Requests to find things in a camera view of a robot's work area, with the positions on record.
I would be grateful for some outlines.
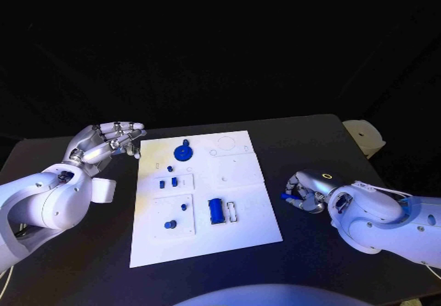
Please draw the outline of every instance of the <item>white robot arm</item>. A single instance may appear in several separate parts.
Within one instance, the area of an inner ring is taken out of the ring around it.
[[[381,191],[402,199],[397,201]],[[345,186],[335,175],[314,170],[294,174],[283,198],[312,213],[322,212],[327,204],[330,224],[359,251],[376,254],[388,250],[441,268],[441,198],[412,196],[358,181]]]
[[[126,152],[140,158],[131,141],[146,134],[143,129],[133,122],[88,126],[69,142],[59,164],[0,186],[0,272],[81,222],[91,201],[113,201],[116,181],[92,177],[111,155]],[[15,233],[10,221],[28,227]]]

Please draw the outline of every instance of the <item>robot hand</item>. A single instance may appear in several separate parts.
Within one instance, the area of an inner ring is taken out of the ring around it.
[[[111,161],[111,155],[127,153],[140,158],[140,149],[131,141],[146,135],[144,125],[133,122],[104,123],[88,126],[69,142],[64,164],[81,166],[95,176]]]
[[[74,137],[62,163],[0,186],[0,273],[38,247],[81,222],[90,202],[113,201],[116,181],[92,178],[127,152],[140,158],[133,140],[146,134],[141,123],[88,126]],[[28,224],[19,233],[9,222]]]
[[[300,196],[291,195],[294,189]],[[441,198],[412,196],[359,181],[345,185],[335,175],[303,170],[288,180],[283,199],[310,213],[322,212],[329,204],[330,224],[359,251],[388,250],[441,268]]]

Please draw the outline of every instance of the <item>white board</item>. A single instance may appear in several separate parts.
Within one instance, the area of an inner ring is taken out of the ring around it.
[[[173,152],[185,139],[193,157],[180,162]],[[211,222],[209,200],[215,198],[222,199],[222,224]],[[165,222],[172,220],[178,225],[166,229]],[[141,141],[131,268],[280,241],[248,132]]]

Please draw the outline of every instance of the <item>gray table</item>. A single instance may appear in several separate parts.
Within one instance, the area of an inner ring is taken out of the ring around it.
[[[98,175],[118,182],[113,203],[92,203],[75,228],[18,264],[5,305],[170,305],[264,283],[314,286],[375,304],[441,292],[423,265],[386,251],[359,252],[326,212],[307,214],[280,200],[290,176],[304,168],[382,184],[335,115],[156,129],[144,139],[241,130],[250,131],[283,242],[130,269],[139,162],[117,156]],[[18,143],[0,184],[58,163],[68,142],[69,137]]]

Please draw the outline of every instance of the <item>blue rectangular part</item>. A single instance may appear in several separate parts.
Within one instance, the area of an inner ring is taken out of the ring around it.
[[[212,215],[212,224],[225,223],[221,199],[209,200],[209,213]]]

